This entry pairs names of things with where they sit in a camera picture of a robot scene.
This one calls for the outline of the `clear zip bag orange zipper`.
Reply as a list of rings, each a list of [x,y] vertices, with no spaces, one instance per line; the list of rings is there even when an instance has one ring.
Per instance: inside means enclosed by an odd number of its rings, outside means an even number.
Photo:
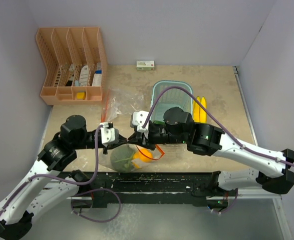
[[[156,145],[149,150],[133,144],[125,144],[109,150],[107,154],[99,153],[99,164],[119,173],[130,173],[155,164],[165,152]]]

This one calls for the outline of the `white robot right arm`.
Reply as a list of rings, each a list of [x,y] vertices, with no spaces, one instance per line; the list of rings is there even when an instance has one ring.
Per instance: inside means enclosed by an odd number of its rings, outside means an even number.
[[[191,113],[179,107],[168,109],[162,124],[153,123],[147,117],[146,111],[131,115],[130,125],[134,133],[129,137],[129,143],[147,149],[156,145],[186,144],[187,150],[196,155],[230,159],[248,167],[240,171],[214,172],[209,190],[215,196],[249,187],[261,187],[267,192],[283,195],[294,185],[294,173],[287,166],[294,162],[292,150],[272,151],[232,139],[221,128],[196,123]]]

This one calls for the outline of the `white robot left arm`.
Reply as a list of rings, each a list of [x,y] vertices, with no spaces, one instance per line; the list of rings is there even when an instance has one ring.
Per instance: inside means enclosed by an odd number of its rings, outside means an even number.
[[[68,117],[60,131],[38,154],[33,166],[19,184],[0,202],[0,238],[19,240],[33,226],[37,217],[68,197],[92,193],[91,177],[75,170],[66,178],[59,174],[77,158],[77,150],[94,149],[99,161],[99,149],[118,147],[126,140],[112,123],[102,122],[94,131],[87,131],[81,115]]]

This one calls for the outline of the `orange fruit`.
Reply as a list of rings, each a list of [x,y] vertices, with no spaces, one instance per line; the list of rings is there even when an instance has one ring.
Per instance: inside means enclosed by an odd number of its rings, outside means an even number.
[[[133,154],[131,163],[136,169],[141,169],[145,164],[151,163],[153,161],[152,153],[145,148],[138,148],[138,150]]]

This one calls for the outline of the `yellow banana bunch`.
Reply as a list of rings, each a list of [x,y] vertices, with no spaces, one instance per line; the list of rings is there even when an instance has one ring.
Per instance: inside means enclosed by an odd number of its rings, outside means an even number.
[[[205,109],[207,108],[205,97],[197,96],[196,99],[202,104]],[[193,120],[196,123],[207,123],[207,113],[195,101],[193,101]]]

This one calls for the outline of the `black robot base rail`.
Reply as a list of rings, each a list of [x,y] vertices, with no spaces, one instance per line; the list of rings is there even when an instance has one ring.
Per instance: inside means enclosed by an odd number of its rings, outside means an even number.
[[[72,206],[106,208],[108,204],[186,204],[223,210],[236,196],[217,184],[218,172],[99,172],[82,189],[83,196],[71,200]]]

